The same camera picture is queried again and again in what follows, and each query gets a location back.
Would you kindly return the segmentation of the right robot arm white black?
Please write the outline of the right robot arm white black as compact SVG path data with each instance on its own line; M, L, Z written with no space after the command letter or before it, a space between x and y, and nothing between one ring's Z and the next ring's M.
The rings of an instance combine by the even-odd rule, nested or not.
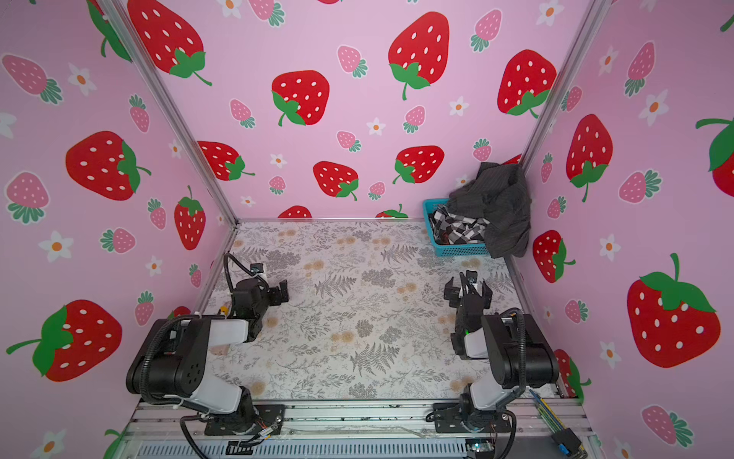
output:
M467 384L456 403L435 405L437 428L481 431L508 416L508 406L530 388L554 384L559 364L539 326L520 308L489 313L492 291L476 284L472 272L449 280L443 298L456 310L449 338L454 353L465 361L487 361L489 375Z

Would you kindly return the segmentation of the dark grey pinstriped shirt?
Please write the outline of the dark grey pinstriped shirt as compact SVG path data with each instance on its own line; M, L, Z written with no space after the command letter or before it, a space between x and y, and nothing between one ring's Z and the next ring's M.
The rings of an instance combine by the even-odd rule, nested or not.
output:
M484 239L491 257L525 255L531 198L519 164L480 164L473 180L449 194L447 208L458 216L487 221Z

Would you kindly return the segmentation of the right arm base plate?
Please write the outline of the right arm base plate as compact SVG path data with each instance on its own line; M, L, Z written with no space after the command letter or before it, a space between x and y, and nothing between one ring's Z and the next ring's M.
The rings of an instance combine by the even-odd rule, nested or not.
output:
M470 410L458 402L435 403L424 420L438 433L510 433L510 415L497 411Z

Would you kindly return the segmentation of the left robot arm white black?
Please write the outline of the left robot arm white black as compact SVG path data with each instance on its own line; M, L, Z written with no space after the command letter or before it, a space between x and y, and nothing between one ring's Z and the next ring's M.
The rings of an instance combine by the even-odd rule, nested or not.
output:
M289 299L286 280L271 287L254 277L234 287L228 317L158 319L127 372L127 390L149 405L195 411L208 436L279 434L284 405L256 405L248 388L216 376L206 363L214 347L254 342L268 309Z

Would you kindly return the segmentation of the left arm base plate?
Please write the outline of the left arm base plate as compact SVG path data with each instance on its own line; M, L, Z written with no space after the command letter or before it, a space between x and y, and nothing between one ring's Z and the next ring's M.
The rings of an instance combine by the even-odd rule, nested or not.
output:
M286 405L256 404L231 414L212 415L206 422L206 436L254 436L267 430L267 436L279 435L285 420Z

